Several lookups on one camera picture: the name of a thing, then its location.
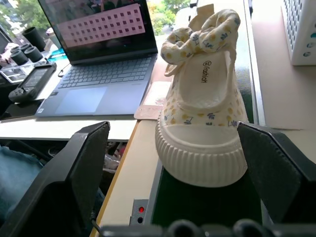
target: black cup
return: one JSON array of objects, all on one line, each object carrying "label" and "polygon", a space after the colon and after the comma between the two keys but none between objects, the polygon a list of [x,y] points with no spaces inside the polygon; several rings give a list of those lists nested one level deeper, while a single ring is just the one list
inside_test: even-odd
[{"label": "black cup", "polygon": [[31,27],[26,29],[22,35],[36,48],[39,49],[40,52],[44,51],[45,42],[43,38],[39,35],[39,32],[35,27]]}]

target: white desk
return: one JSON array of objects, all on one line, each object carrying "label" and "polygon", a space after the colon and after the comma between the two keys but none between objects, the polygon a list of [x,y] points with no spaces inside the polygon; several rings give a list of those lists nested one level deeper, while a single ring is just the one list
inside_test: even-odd
[{"label": "white desk", "polygon": [[[68,60],[57,61],[57,70],[39,94],[37,99],[44,99],[51,94],[61,78],[58,73]],[[84,116],[64,118],[35,118],[27,117],[10,119],[0,122],[0,138],[2,139],[41,139],[41,140],[69,140],[71,136],[85,126],[101,121],[109,121],[111,130],[109,141],[126,142],[129,140],[136,120],[133,116]]]}]

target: white rubber sole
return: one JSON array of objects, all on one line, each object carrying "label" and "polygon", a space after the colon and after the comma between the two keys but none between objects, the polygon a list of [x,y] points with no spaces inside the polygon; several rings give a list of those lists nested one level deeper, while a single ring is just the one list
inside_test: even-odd
[{"label": "white rubber sole", "polygon": [[176,179],[200,187],[223,187],[238,181],[247,170],[241,143],[227,143],[230,152],[217,154],[214,146],[204,149],[180,144],[167,134],[157,120],[156,149],[163,167]]}]

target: cable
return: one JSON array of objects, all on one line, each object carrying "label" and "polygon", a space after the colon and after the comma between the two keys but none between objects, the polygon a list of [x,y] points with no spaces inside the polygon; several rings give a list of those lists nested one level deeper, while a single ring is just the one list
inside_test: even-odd
[{"label": "cable", "polygon": [[64,72],[64,69],[69,65],[70,63],[68,63],[66,66],[64,66],[64,68],[62,69],[62,70],[60,70],[60,72],[59,72],[59,74],[58,74],[58,77],[59,78],[62,78],[64,75],[60,75],[61,73],[63,73]]},{"label": "cable", "polygon": [[100,227],[98,226],[98,224],[95,222],[95,220],[91,220],[91,223],[92,223],[93,227],[97,230],[97,232],[98,232],[99,234],[101,234],[101,229],[100,229]]}]

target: handheld device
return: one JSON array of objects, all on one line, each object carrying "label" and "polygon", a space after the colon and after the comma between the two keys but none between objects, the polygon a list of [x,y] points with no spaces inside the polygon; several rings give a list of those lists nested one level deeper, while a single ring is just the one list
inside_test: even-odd
[{"label": "handheld device", "polygon": [[34,69],[25,80],[10,92],[9,99],[16,103],[34,100],[56,71],[56,68],[55,62],[46,61],[35,64]]}]

